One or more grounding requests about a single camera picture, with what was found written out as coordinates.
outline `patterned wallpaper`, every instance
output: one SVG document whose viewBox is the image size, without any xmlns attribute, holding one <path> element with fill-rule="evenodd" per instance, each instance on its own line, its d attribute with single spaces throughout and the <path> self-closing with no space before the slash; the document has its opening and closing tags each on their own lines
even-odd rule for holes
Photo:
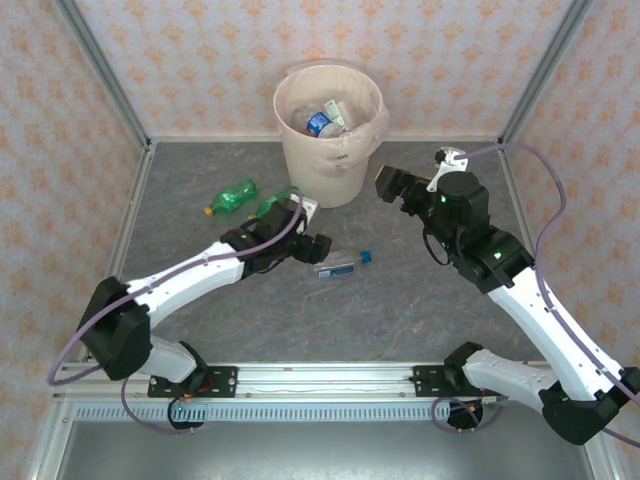
<svg viewBox="0 0 640 480">
<path fill-rule="evenodd" d="M 558 297 L 622 365 L 640 366 L 640 9 L 598 1 L 519 136 L 547 152 L 567 213 L 544 252 Z M 510 154 L 535 235 L 558 208 L 539 162 Z M 640 437 L 640 409 L 619 427 Z M 640 450 L 620 444 L 640 471 Z"/>
<path fill-rule="evenodd" d="M 0 478 L 22 479 L 140 154 L 51 0 L 0 3 L 0 52 Z"/>
<path fill-rule="evenodd" d="M 277 134 L 286 68 L 339 59 L 390 134 L 497 136 L 570 0 L 79 0 L 147 134 Z"/>
</svg>

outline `blue bottle cap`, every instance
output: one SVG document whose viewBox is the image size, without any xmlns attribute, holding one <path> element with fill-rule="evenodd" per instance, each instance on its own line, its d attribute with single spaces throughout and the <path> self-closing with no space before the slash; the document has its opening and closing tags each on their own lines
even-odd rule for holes
<svg viewBox="0 0 640 480">
<path fill-rule="evenodd" d="M 360 258 L 362 258 L 362 263 L 370 263 L 372 260 L 371 252 L 369 250 L 360 252 Z"/>
</svg>

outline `blue label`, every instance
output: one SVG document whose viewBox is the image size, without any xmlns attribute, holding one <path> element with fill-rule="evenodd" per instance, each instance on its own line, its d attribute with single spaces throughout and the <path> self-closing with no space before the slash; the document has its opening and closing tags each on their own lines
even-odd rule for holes
<svg viewBox="0 0 640 480">
<path fill-rule="evenodd" d="M 351 272 L 353 272 L 353 267 L 337 268 L 335 270 L 331 270 L 331 273 L 329 274 L 329 276 L 333 277 L 335 275 L 342 275 L 343 273 L 351 273 Z"/>
<path fill-rule="evenodd" d="M 331 120 L 329 117 L 322 112 L 318 112 L 309 119 L 309 123 L 307 123 L 307 131 L 314 137 L 317 137 L 320 135 L 322 129 L 330 123 Z"/>
</svg>

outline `plastic bottle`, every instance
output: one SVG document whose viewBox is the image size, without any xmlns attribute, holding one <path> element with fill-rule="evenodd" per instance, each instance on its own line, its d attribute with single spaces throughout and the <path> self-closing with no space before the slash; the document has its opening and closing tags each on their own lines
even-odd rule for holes
<svg viewBox="0 0 640 480">
<path fill-rule="evenodd" d="M 258 195 L 258 187 L 250 178 L 245 178 L 221 191 L 211 205 L 204 207 L 204 213 L 213 217 L 218 213 L 231 213 Z"/>
<path fill-rule="evenodd" d="M 271 205 L 282 200 L 283 198 L 287 198 L 291 194 L 292 190 L 298 190 L 298 188 L 292 185 L 276 193 L 275 195 L 271 195 L 269 198 L 267 198 L 264 202 L 260 204 L 260 206 L 256 210 L 255 216 L 258 218 L 262 218 L 271 209 Z"/>
<path fill-rule="evenodd" d="M 340 95 L 336 95 L 324 104 L 324 111 L 329 119 L 337 124 L 342 132 L 350 132 L 358 125 L 356 123 L 356 115 L 346 99 Z"/>
<path fill-rule="evenodd" d="M 370 263 L 371 252 L 362 252 L 355 248 L 345 248 L 330 252 L 324 262 L 316 264 L 313 269 L 318 272 L 319 278 L 334 277 L 344 273 L 351 273 L 357 265 Z"/>
<path fill-rule="evenodd" d="M 342 133 L 342 129 L 322 111 L 322 107 L 315 105 L 297 108 L 291 117 L 291 128 L 317 138 L 334 138 Z"/>
</svg>

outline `gray floor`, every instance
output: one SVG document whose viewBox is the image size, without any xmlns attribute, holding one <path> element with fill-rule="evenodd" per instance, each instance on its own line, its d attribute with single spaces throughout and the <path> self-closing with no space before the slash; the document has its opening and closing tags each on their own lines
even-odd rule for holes
<svg viewBox="0 0 640 480">
<path fill-rule="evenodd" d="M 474 434 L 426 422 L 219 423 L 191 436 L 77 423 L 60 479 L 589 480 L 584 449 L 510 405 Z"/>
<path fill-rule="evenodd" d="M 311 233 L 334 248 L 368 248 L 374 260 L 350 275 L 318 279 L 290 259 L 267 275 L 211 292 L 165 320 L 155 333 L 191 343 L 208 362 L 438 361 L 472 340 L 498 355 L 540 359 L 520 328 L 453 267 L 440 267 L 422 242 L 422 226 L 375 194 L 374 177 L 389 164 L 432 175 L 441 146 L 386 142 L 371 157 L 362 193 L 321 210 Z M 456 144 L 467 151 L 485 144 Z M 497 156 L 472 161 L 491 195 L 494 223 L 518 224 Z M 250 172 L 262 197 L 288 185 L 279 143 L 158 145 L 123 272 L 125 280 L 163 270 L 204 250 L 237 227 L 251 206 L 209 218 L 202 208 Z"/>
</svg>

